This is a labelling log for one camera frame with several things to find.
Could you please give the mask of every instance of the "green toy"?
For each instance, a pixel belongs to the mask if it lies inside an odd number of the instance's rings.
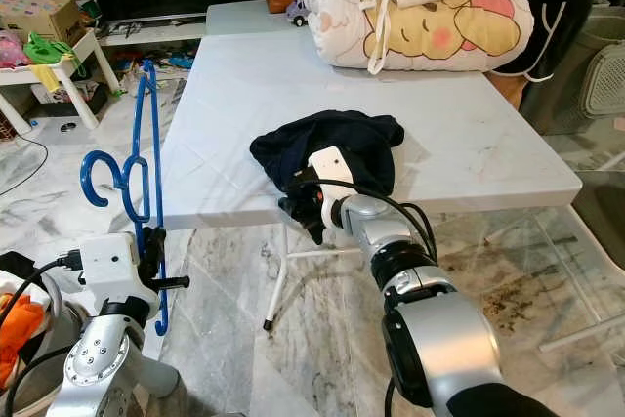
[[[28,42],[23,46],[24,53],[29,56],[34,63],[58,63],[64,54],[70,54],[76,65],[78,75],[86,77],[85,67],[76,58],[73,49],[61,41],[49,41],[42,38],[37,33],[28,35]]]

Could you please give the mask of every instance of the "toy car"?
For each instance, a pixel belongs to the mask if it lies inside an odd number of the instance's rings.
[[[308,23],[306,19],[309,13],[309,9],[304,5],[304,0],[293,0],[286,8],[286,19],[296,26],[303,26]]]

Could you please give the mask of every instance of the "cartoon bear print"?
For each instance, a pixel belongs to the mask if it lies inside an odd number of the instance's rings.
[[[371,26],[363,46],[368,58],[375,51],[381,1],[364,11]],[[396,0],[390,0],[388,13],[389,50],[411,58],[445,60],[460,49],[475,48],[496,57],[512,51],[521,37],[511,0],[439,0],[404,9],[397,6]]]

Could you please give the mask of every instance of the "white shelf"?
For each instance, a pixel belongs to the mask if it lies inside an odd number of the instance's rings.
[[[198,39],[206,34],[206,23],[189,23],[180,26],[144,26],[141,31],[126,37],[115,34],[100,39],[101,46],[124,46],[127,44],[162,43],[166,41],[183,41]]]

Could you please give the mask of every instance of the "black cable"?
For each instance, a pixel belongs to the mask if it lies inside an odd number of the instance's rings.
[[[13,298],[9,301],[9,303],[7,303],[7,306],[4,308],[4,310],[2,311],[2,313],[0,313],[0,329],[2,328],[2,324],[4,323],[4,320],[7,318],[7,316],[9,315],[9,312],[11,311],[11,308],[14,306],[14,304],[18,301],[18,298],[20,297],[20,295],[24,292],[24,290],[26,288],[28,288],[28,285],[30,285],[32,282],[34,282],[37,278],[39,278],[39,275],[41,275],[43,272],[51,269],[51,268],[56,268],[58,266],[62,266],[63,265],[63,259],[59,258],[56,259],[55,261],[53,261],[52,263],[48,263],[45,266],[43,266],[42,268],[37,269],[33,275],[31,275],[29,278],[27,278],[21,285],[20,288],[16,291],[16,293],[13,294]]]
[[[19,183],[15,184],[15,185],[12,185],[7,190],[3,190],[2,192],[0,192],[0,196],[3,196],[4,194],[6,194],[8,192],[11,192],[13,189],[17,188],[18,186],[23,185],[26,181],[28,181],[30,178],[35,176],[35,173],[37,173],[41,169],[41,167],[46,163],[46,161],[48,161],[48,154],[49,154],[49,152],[48,152],[48,148],[46,146],[44,146],[43,144],[40,144],[39,142],[32,141],[31,139],[27,139],[26,137],[22,137],[20,134],[17,134],[16,137],[19,137],[23,141],[30,142],[31,144],[35,144],[37,146],[41,146],[44,149],[44,151],[46,152],[46,154],[43,157],[43,161],[41,163],[39,163],[39,166],[37,166],[37,168],[35,168],[32,173],[30,173],[27,177],[25,177]]]
[[[32,362],[28,364],[28,366],[18,375],[16,381],[11,385],[11,388],[7,391],[7,401],[4,404],[4,415],[10,417],[13,415],[13,401],[16,398],[16,393],[18,392],[18,386],[23,381],[28,373],[30,373],[34,368],[39,366],[46,360],[50,358],[54,358],[55,356],[68,354],[71,351],[73,346],[63,347],[62,349],[58,349],[53,352],[48,352],[47,354],[43,354],[37,358],[35,358]]]
[[[432,250],[434,251],[435,258],[438,260],[437,240],[434,237],[434,231],[432,230],[432,225],[430,224],[430,220],[428,220],[428,216],[426,215],[426,213],[417,204],[413,204],[410,202],[404,202],[403,204],[401,204],[401,207],[408,207],[414,210],[417,214],[419,214],[419,217],[421,217],[421,221],[423,222],[423,226],[426,228],[428,238],[432,243]]]
[[[391,417],[393,413],[393,391],[395,390],[395,381],[393,378],[389,380],[387,387],[387,395],[384,397],[384,417]]]
[[[429,240],[428,234],[423,229],[423,227],[421,227],[419,222],[417,222],[417,220],[412,216],[412,214],[410,212],[408,212],[404,207],[402,207],[401,204],[395,202],[390,197],[387,197],[384,194],[376,192],[375,190],[363,188],[362,186],[355,185],[353,183],[347,183],[345,181],[339,181],[339,180],[327,180],[327,179],[308,180],[308,181],[303,181],[303,182],[297,183],[297,184],[295,184],[293,186],[296,187],[296,188],[303,188],[305,186],[313,186],[313,185],[315,185],[315,186],[330,185],[330,186],[342,186],[343,188],[351,188],[351,189],[354,189],[354,190],[356,190],[357,192],[359,192],[359,193],[361,193],[363,195],[368,195],[370,197],[373,197],[373,198],[376,198],[376,199],[380,199],[380,200],[386,202],[387,204],[392,206],[394,209],[396,209],[406,219],[408,219],[408,221],[412,224],[412,226],[419,232],[419,236],[421,236],[421,239],[423,240],[423,242],[424,242],[424,244],[426,246],[426,250],[428,251],[428,255],[430,256],[430,258],[432,258],[432,260],[435,262],[435,264],[438,265],[438,258],[435,256],[435,251],[433,251],[432,246],[430,245],[430,240]]]

